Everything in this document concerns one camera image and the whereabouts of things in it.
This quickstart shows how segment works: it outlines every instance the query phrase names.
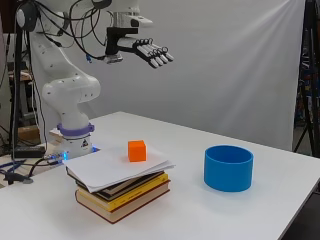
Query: blue light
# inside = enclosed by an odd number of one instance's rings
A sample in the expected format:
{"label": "blue light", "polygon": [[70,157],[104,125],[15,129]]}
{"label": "blue light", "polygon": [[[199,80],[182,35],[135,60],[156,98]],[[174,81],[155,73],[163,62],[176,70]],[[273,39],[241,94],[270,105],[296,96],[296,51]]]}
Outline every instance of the blue light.
{"label": "blue light", "polygon": [[66,152],[63,153],[63,160],[68,160],[68,154]]}

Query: table surface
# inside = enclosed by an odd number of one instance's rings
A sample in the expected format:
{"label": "table surface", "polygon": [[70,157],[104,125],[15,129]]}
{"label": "table surface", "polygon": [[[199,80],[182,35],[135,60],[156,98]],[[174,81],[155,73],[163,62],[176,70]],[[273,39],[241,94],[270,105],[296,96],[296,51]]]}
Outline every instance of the table surface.
{"label": "table surface", "polygon": [[[98,147],[143,139],[177,166],[171,191],[115,225],[77,204],[75,183],[58,167],[31,185],[0,190],[3,239],[278,239],[320,176],[320,160],[126,113],[92,120]],[[252,187],[223,193],[203,181],[204,151],[214,145],[254,154]]]}

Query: robot finger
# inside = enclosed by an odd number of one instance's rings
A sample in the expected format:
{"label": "robot finger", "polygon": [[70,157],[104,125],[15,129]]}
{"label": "robot finger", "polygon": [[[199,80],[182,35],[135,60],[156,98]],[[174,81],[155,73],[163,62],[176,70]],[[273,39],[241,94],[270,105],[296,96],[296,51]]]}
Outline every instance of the robot finger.
{"label": "robot finger", "polygon": [[[150,45],[143,45],[142,46],[146,51],[148,51],[149,53],[153,52],[153,50],[150,48]],[[155,55],[155,53],[153,54],[155,57],[155,60],[157,61],[157,63],[162,66],[164,63],[162,62],[162,60]]]}
{"label": "robot finger", "polygon": [[160,48],[164,52],[164,55],[166,56],[166,58],[169,59],[169,61],[172,62],[174,60],[174,57],[171,54],[168,53],[168,48],[167,47],[161,48],[161,47],[159,47],[159,46],[157,46],[155,44],[152,44],[152,46],[156,47],[156,48]]}
{"label": "robot finger", "polygon": [[160,53],[160,58],[161,58],[161,60],[162,60],[164,63],[168,63],[168,62],[169,62],[168,58],[166,58],[166,57],[163,55],[163,53],[162,53],[162,51],[161,51],[161,48],[155,48],[155,47],[152,46],[152,45],[149,45],[149,47],[150,47],[152,50],[159,51],[159,53]]}
{"label": "robot finger", "polygon": [[[145,55],[146,58],[149,58],[149,52],[144,49],[142,46],[138,46],[137,49],[143,54]],[[154,67],[154,68],[158,68],[159,67],[159,64],[156,62],[156,60],[154,59],[150,59],[150,64]]]}

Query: yellow book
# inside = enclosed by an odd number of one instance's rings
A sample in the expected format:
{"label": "yellow book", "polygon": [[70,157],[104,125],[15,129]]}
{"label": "yellow book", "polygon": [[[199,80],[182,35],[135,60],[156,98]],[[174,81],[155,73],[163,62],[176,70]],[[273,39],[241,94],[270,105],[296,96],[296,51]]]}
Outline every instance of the yellow book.
{"label": "yellow book", "polygon": [[101,197],[92,195],[91,193],[87,192],[86,190],[79,187],[79,194],[91,202],[95,203],[96,205],[104,208],[105,210],[111,212],[114,209],[120,207],[121,205],[141,196],[142,194],[150,191],[151,189],[157,187],[158,185],[167,182],[169,180],[168,174],[164,173],[160,176],[146,182],[145,184],[131,190],[130,192],[108,202]]}

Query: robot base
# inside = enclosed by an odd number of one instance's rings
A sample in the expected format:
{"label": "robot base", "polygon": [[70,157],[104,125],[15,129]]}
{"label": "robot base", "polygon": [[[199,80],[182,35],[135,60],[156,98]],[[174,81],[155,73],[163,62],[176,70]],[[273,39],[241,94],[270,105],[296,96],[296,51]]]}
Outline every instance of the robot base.
{"label": "robot base", "polygon": [[64,137],[63,141],[54,151],[62,154],[63,160],[81,157],[94,152],[90,135],[78,136],[77,138]]}

